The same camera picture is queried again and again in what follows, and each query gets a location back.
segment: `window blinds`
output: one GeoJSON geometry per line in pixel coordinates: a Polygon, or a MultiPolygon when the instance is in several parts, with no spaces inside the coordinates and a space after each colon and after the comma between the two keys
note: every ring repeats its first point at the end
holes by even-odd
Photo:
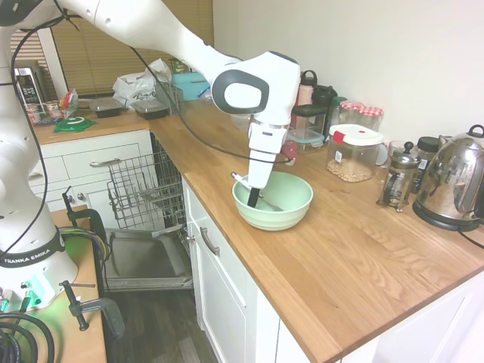
{"type": "MultiPolygon", "coordinates": [[[[192,32],[213,45],[212,0],[165,0],[166,6],[192,32]]],[[[66,21],[52,29],[60,62],[69,88],[79,95],[113,93],[118,76],[138,73],[143,64],[125,44],[96,29],[89,22],[73,19],[79,32],[66,21]]],[[[148,62],[162,58],[170,67],[169,54],[139,50],[148,62]]]]}
{"type": "MultiPolygon", "coordinates": [[[[18,44],[26,33],[18,31],[13,34],[10,42],[12,53],[17,48],[18,44]]],[[[39,36],[34,33],[23,45],[20,53],[17,56],[17,61],[37,61],[39,66],[43,69],[44,84],[49,100],[56,100],[57,95],[55,94],[54,84],[52,83],[51,74],[48,71],[47,62],[45,61],[44,51],[42,50],[42,45],[40,44],[39,36]]]]}

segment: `drawer handle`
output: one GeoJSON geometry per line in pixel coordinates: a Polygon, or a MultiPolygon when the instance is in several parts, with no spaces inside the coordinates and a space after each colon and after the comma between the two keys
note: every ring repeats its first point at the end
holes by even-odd
{"type": "Polygon", "coordinates": [[[98,168],[99,166],[106,166],[106,165],[117,164],[117,163],[121,163],[121,159],[116,158],[108,161],[101,161],[100,163],[98,163],[97,161],[93,161],[89,165],[93,168],[98,168]]]}
{"type": "Polygon", "coordinates": [[[29,180],[33,179],[38,179],[38,178],[43,178],[44,175],[40,172],[33,172],[32,174],[29,175],[29,180]]]}
{"type": "Polygon", "coordinates": [[[206,246],[209,247],[209,250],[214,254],[214,255],[219,255],[220,254],[220,247],[215,247],[212,243],[212,241],[209,238],[209,230],[200,227],[200,233],[202,234],[203,242],[205,242],[206,246]]]}

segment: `plastic bag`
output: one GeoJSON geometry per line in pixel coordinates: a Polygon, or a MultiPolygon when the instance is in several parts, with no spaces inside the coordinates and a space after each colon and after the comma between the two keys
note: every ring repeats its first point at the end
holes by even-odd
{"type": "MultiPolygon", "coordinates": [[[[161,82],[170,83],[172,73],[168,66],[161,59],[150,64],[150,68],[155,72],[161,82]]],[[[113,85],[114,96],[125,108],[130,108],[131,104],[140,100],[152,100],[156,98],[156,80],[149,70],[142,73],[126,74],[118,77],[113,85]]]]}

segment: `mint green bowl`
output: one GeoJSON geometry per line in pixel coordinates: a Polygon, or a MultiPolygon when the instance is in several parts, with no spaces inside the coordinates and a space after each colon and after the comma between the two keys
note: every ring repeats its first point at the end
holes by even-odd
{"type": "Polygon", "coordinates": [[[265,231],[282,231],[296,225],[309,209],[313,192],[311,185],[298,176],[286,172],[272,172],[262,195],[284,211],[274,212],[259,199],[257,209],[247,205],[249,190],[240,182],[232,188],[232,195],[240,215],[250,225],[265,231]]]}

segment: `open dishwasher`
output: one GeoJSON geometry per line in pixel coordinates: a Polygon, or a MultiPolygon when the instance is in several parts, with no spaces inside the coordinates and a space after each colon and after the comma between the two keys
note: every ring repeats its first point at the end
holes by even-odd
{"type": "Polygon", "coordinates": [[[110,165],[107,193],[119,229],[106,230],[109,291],[193,288],[182,176],[153,144],[154,154],[110,165]]]}

